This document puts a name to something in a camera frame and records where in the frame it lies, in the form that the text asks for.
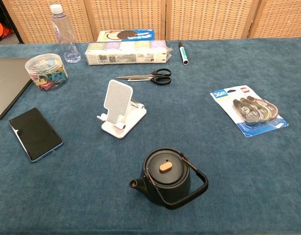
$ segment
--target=scissors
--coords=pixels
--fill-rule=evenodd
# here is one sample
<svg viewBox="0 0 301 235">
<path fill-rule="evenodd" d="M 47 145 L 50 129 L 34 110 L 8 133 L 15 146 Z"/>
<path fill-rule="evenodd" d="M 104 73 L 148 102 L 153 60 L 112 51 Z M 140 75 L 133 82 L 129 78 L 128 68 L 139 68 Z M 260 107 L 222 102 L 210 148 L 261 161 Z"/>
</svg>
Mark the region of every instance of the scissors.
<svg viewBox="0 0 301 235">
<path fill-rule="evenodd" d="M 127 79 L 128 82 L 140 82 L 140 81 L 152 81 L 153 83 L 157 85 L 168 85 L 171 83 L 171 70 L 170 69 L 158 69 L 152 72 L 151 74 L 145 74 L 145 75 L 132 75 L 132 76 L 122 76 L 122 77 L 116 77 L 117 79 Z"/>
</svg>

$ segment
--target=black smartphone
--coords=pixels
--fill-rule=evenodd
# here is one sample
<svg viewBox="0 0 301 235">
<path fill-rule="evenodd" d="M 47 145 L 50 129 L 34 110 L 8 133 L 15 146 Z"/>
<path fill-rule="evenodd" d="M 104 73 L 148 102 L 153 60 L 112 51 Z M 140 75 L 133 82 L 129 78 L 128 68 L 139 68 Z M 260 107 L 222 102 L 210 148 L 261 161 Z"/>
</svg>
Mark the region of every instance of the black smartphone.
<svg viewBox="0 0 301 235">
<path fill-rule="evenodd" d="M 37 162 L 63 144 L 37 108 L 11 119 L 9 125 L 31 162 Z"/>
</svg>

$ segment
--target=wooden knob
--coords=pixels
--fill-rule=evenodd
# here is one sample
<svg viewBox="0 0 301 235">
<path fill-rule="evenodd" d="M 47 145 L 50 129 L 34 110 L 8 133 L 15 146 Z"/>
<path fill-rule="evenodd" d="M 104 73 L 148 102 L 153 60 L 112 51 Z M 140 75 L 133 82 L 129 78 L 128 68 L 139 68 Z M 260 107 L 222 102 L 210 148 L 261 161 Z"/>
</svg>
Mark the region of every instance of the wooden knob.
<svg viewBox="0 0 301 235">
<path fill-rule="evenodd" d="M 163 173 L 163 172 L 166 172 L 168 170 L 171 170 L 171 168 L 172 168 L 172 163 L 171 162 L 166 162 L 166 163 L 159 166 L 159 171 Z"/>
</svg>

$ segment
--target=phone stand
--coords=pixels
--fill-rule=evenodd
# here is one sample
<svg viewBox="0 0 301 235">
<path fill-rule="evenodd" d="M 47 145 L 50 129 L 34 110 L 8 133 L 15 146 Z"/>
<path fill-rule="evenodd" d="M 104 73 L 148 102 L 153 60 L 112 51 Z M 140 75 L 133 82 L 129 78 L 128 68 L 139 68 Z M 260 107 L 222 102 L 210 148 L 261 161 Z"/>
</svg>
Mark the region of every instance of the phone stand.
<svg viewBox="0 0 301 235">
<path fill-rule="evenodd" d="M 131 100 L 132 94 L 131 86 L 110 80 L 103 105 L 108 112 L 97 116 L 104 121 L 101 128 L 118 139 L 125 137 L 146 114 L 143 104 Z"/>
</svg>

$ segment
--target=woven panel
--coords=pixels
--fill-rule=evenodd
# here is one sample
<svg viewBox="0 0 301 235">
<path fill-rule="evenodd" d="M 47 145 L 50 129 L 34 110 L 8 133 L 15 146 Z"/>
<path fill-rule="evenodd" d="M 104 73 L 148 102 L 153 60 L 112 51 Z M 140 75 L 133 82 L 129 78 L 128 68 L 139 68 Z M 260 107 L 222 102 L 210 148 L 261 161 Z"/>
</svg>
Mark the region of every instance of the woven panel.
<svg viewBox="0 0 301 235">
<path fill-rule="evenodd" d="M 164 39 L 165 0 L 87 0 L 86 7 L 97 39 L 101 30 L 154 29 Z"/>
<path fill-rule="evenodd" d="M 233 39 L 242 34 L 252 0 L 168 0 L 167 39 Z"/>
<path fill-rule="evenodd" d="M 301 0 L 265 0 L 251 37 L 301 37 Z"/>
<path fill-rule="evenodd" d="M 93 40 L 84 0 L 3 0 L 25 43 L 57 43 L 50 5 L 59 3 L 71 19 L 77 42 Z"/>
</svg>

